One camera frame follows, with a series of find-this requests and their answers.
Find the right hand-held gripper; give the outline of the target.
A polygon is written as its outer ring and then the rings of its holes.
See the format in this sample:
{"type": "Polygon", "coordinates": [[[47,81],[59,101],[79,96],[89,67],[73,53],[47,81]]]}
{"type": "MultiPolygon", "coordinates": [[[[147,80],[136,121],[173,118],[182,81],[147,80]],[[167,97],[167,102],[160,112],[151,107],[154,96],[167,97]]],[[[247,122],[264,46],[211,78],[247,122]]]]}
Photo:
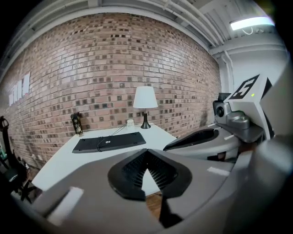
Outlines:
{"type": "Polygon", "coordinates": [[[275,133],[260,101],[271,87],[270,80],[259,74],[243,81],[224,101],[229,103],[231,112],[214,123],[233,135],[222,136],[216,129],[203,129],[170,143],[167,152],[201,160],[215,156],[225,161],[238,156],[241,141],[270,140],[275,133]]]}

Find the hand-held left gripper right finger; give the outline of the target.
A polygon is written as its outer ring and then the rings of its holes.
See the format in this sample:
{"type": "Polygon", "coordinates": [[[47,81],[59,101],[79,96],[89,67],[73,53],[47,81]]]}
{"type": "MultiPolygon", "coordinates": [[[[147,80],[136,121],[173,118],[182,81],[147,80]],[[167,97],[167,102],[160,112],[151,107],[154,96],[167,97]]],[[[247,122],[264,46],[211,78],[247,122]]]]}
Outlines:
{"type": "Polygon", "coordinates": [[[180,197],[167,200],[171,213],[186,219],[193,211],[209,200],[226,180],[233,163],[189,158],[158,150],[163,156],[186,166],[192,173],[188,188],[180,197]]]}

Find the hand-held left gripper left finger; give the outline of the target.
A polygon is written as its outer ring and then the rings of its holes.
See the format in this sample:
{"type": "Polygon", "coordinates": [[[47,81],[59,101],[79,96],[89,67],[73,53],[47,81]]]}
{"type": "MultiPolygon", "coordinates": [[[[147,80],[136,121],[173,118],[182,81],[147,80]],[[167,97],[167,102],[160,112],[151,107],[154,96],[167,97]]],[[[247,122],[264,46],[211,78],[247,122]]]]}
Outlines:
{"type": "Polygon", "coordinates": [[[33,210],[57,234],[156,234],[163,226],[145,201],[124,199],[108,181],[108,171],[137,153],[118,154],[82,165],[44,191],[33,210]]]}

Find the black computer keyboard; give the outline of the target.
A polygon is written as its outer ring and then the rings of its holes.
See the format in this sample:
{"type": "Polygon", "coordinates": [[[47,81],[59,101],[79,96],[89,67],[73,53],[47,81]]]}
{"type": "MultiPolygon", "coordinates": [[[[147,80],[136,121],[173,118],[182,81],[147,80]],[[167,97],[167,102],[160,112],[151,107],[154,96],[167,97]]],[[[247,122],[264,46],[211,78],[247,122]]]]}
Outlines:
{"type": "Polygon", "coordinates": [[[140,132],[80,139],[72,153],[96,153],[146,144],[140,132]]]}

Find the white table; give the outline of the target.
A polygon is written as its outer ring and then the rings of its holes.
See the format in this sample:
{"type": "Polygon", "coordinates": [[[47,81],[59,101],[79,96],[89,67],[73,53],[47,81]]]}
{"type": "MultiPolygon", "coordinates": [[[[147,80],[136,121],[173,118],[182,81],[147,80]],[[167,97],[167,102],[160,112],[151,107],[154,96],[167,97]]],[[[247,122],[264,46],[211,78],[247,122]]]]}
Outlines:
{"type": "Polygon", "coordinates": [[[162,150],[167,144],[174,141],[175,139],[176,137],[154,124],[151,125],[150,129],[141,129],[138,125],[136,125],[131,128],[118,127],[88,131],[85,132],[81,137],[75,135],[70,138],[68,142],[65,143],[37,173],[32,183],[37,188],[45,191],[84,164],[93,161],[100,162],[105,158],[109,158],[117,154],[143,148],[162,150]],[[135,147],[98,153],[75,154],[72,152],[80,139],[107,137],[110,135],[117,136],[132,132],[140,132],[146,143],[135,147]]]}

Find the black patterned tumbler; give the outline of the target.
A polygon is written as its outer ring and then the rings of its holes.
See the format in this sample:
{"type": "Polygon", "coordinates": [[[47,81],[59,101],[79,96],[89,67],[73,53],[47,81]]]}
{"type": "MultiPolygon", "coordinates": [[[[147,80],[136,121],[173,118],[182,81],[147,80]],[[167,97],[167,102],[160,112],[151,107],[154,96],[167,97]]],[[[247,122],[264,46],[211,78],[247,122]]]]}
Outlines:
{"type": "Polygon", "coordinates": [[[82,136],[83,130],[81,125],[81,115],[79,112],[75,112],[71,114],[71,121],[75,130],[76,135],[82,136]]]}

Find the white shade table lamp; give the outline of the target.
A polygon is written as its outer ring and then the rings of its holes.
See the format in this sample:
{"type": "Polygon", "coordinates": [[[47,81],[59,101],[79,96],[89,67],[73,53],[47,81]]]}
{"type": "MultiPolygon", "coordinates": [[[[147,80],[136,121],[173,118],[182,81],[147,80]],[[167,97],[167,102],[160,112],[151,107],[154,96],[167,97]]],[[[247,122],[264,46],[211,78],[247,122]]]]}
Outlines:
{"type": "Polygon", "coordinates": [[[147,109],[157,108],[157,100],[155,96],[154,88],[151,86],[139,86],[136,88],[133,107],[136,109],[143,109],[143,123],[142,129],[149,129],[151,125],[147,119],[147,109]]]}

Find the black chair with white logo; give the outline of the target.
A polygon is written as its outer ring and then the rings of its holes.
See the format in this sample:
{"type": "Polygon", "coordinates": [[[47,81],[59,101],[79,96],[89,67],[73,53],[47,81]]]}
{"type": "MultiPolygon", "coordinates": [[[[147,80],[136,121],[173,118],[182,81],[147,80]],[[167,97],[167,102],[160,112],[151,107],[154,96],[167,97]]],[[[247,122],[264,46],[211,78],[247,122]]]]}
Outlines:
{"type": "Polygon", "coordinates": [[[26,167],[16,158],[14,150],[10,147],[6,150],[6,157],[9,162],[9,167],[4,172],[4,182],[7,184],[8,193],[13,191],[18,193],[21,191],[21,201],[25,199],[32,204],[33,202],[29,198],[30,192],[37,187],[32,185],[30,174],[27,173],[26,167]]]}

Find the black tripod stand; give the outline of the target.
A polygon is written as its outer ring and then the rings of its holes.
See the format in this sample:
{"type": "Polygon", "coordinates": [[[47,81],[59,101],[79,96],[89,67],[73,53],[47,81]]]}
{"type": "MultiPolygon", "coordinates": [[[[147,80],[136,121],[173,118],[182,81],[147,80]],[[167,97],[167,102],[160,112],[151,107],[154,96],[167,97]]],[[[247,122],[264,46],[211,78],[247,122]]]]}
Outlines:
{"type": "Polygon", "coordinates": [[[11,159],[12,152],[11,152],[9,137],[8,137],[8,127],[9,127],[8,121],[4,118],[4,116],[1,116],[0,117],[0,131],[2,132],[2,135],[3,135],[5,152],[6,152],[7,160],[9,162],[9,166],[12,166],[12,159],[11,159]]]}

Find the fluorescent ceiling light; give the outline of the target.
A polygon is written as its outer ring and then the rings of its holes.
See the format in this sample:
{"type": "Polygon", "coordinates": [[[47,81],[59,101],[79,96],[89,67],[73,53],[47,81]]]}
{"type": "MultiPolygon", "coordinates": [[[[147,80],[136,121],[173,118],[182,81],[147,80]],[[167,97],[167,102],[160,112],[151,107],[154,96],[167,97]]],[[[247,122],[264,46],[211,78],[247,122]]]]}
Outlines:
{"type": "Polygon", "coordinates": [[[230,23],[230,26],[233,31],[238,29],[243,29],[246,27],[253,27],[258,25],[269,25],[269,26],[275,26],[275,23],[273,20],[266,16],[258,16],[258,17],[252,17],[247,19],[242,19],[239,21],[234,21],[230,23]]]}

